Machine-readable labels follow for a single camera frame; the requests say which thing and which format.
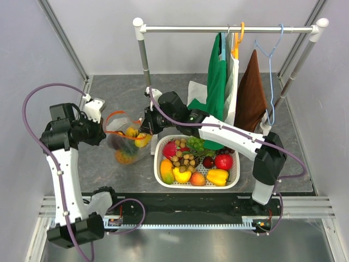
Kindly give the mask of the orange fruit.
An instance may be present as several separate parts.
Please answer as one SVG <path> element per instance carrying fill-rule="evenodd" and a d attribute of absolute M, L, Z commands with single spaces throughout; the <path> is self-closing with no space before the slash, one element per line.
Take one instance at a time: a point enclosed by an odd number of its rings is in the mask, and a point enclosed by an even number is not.
<path fill-rule="evenodd" d="M 128 127 L 125 132 L 126 136 L 136 138 L 139 135 L 139 131 L 133 127 Z"/>

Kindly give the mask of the clear zip bag orange zipper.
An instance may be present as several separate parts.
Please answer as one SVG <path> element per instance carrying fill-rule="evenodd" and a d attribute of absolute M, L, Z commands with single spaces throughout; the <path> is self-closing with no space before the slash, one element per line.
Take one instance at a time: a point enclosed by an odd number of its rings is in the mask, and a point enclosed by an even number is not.
<path fill-rule="evenodd" d="M 128 127 L 133 127 L 139 131 L 141 123 L 142 123 L 141 118 L 139 118 L 138 120 L 132 120 L 125 111 L 119 110 L 111 113 L 110 115 L 108 115 L 108 117 L 105 120 L 104 132 L 106 133 L 106 143 L 107 143 L 108 136 L 111 134 L 114 134 L 124 138 L 124 141 L 125 141 L 124 147 L 136 147 L 135 140 L 137 138 L 126 136 L 125 132 Z M 138 149 L 139 151 L 138 151 L 136 162 L 150 154 L 151 141 L 148 143 L 147 146 L 143 148 L 138 148 Z"/>

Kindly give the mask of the orange toy pineapple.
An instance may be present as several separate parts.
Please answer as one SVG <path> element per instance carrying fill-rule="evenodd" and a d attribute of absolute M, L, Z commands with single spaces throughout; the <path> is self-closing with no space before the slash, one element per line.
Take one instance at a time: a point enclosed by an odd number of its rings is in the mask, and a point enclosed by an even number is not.
<path fill-rule="evenodd" d="M 137 160 L 139 149 L 137 147 L 124 147 L 114 153 L 115 160 L 122 165 L 129 165 Z"/>

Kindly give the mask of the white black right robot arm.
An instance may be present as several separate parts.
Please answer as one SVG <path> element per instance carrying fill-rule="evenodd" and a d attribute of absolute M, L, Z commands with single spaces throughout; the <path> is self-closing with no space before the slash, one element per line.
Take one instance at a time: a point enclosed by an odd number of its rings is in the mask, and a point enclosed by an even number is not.
<path fill-rule="evenodd" d="M 140 132 L 154 135 L 174 127 L 183 135 L 216 142 L 243 154 L 254 163 L 252 175 L 256 182 L 249 202 L 251 211 L 262 215 L 269 209 L 269 200 L 287 159 L 277 134 L 249 133 L 202 110 L 190 110 L 174 91 L 162 93 L 147 87 L 145 96 L 151 103 L 145 108 Z"/>

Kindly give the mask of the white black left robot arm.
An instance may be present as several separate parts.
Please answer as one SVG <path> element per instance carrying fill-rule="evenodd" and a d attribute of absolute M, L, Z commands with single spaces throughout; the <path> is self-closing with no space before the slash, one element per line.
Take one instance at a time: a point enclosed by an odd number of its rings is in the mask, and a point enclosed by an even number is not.
<path fill-rule="evenodd" d="M 83 109 L 73 103 L 50 107 L 51 121 L 40 141 L 50 151 L 49 163 L 55 193 L 55 225 L 47 231 L 50 242 L 63 248 L 83 245 L 104 237 L 103 217 L 119 210 L 119 200 L 111 187 L 93 192 L 89 204 L 82 198 L 78 175 L 78 145 L 98 146 L 106 138 L 101 116 L 105 102 L 83 97 Z"/>

